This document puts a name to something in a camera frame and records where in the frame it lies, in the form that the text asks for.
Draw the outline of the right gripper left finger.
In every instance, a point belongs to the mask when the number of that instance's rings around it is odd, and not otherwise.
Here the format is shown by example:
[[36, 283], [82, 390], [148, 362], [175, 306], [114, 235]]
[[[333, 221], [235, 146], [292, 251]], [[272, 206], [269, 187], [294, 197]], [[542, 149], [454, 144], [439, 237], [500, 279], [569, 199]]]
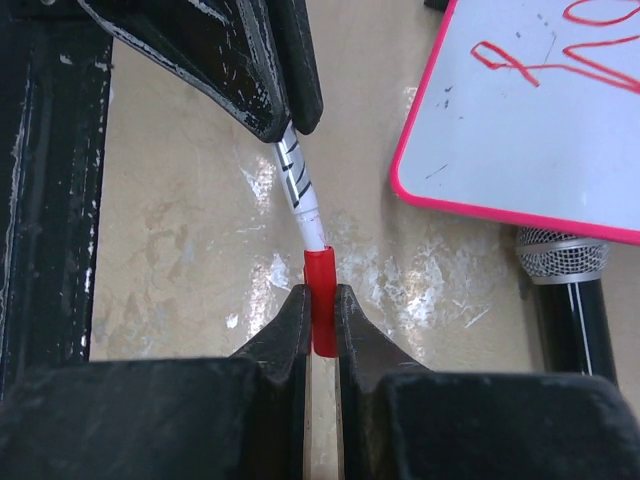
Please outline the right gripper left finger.
[[38, 369], [1, 408], [5, 479], [306, 479], [311, 293], [227, 357]]

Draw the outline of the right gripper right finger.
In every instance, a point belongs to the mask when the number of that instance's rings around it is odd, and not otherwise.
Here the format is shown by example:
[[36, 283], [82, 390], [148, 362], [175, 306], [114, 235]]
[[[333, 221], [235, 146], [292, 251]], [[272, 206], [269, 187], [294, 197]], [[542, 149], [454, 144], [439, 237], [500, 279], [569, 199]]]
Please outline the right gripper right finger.
[[639, 426], [609, 381], [432, 371], [335, 297], [344, 479], [635, 479]]

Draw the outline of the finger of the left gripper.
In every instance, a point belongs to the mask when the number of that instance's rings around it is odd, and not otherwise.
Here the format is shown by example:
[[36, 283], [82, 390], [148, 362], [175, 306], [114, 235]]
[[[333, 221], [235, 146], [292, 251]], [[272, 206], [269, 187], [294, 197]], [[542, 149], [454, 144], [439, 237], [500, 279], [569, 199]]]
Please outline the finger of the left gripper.
[[273, 1], [272, 30], [294, 127], [309, 135], [320, 121], [324, 103], [306, 2]]
[[263, 1], [81, 1], [104, 30], [216, 102], [264, 143], [290, 114]]

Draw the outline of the red white marker pen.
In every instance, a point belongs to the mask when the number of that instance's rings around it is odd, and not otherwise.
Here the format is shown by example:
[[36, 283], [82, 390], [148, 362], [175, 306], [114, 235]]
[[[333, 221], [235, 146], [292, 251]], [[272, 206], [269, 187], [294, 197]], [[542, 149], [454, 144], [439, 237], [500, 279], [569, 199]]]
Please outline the red white marker pen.
[[325, 250], [328, 245], [318, 200], [292, 122], [287, 125], [282, 138], [272, 147], [278, 177], [290, 211], [299, 227], [305, 249], [310, 252]]

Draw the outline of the red marker cap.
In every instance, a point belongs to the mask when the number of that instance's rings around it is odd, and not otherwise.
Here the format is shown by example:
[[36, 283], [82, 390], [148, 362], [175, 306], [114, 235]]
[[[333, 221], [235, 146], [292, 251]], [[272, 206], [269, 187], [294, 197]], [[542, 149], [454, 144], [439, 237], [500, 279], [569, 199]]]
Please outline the red marker cap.
[[304, 280], [311, 291], [311, 328], [314, 352], [325, 358], [337, 355], [335, 295], [337, 272], [332, 247], [304, 252]]

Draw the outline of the pink framed whiteboard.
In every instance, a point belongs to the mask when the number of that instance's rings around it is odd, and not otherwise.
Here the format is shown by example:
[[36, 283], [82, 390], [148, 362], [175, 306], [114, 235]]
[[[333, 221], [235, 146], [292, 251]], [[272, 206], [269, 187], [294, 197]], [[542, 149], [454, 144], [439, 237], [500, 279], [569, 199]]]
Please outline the pink framed whiteboard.
[[639, 241], [639, 5], [452, 1], [391, 166], [403, 201]]

